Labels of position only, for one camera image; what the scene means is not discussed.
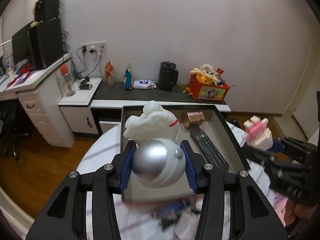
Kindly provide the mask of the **right hand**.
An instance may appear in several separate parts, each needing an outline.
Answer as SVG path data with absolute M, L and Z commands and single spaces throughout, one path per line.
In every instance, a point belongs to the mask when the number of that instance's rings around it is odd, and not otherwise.
M 317 209 L 317 206 L 318 205 L 302 205 L 288 198 L 284 212 L 284 222 L 287 233 L 290 234 L 301 219 L 310 219 L 314 211 Z

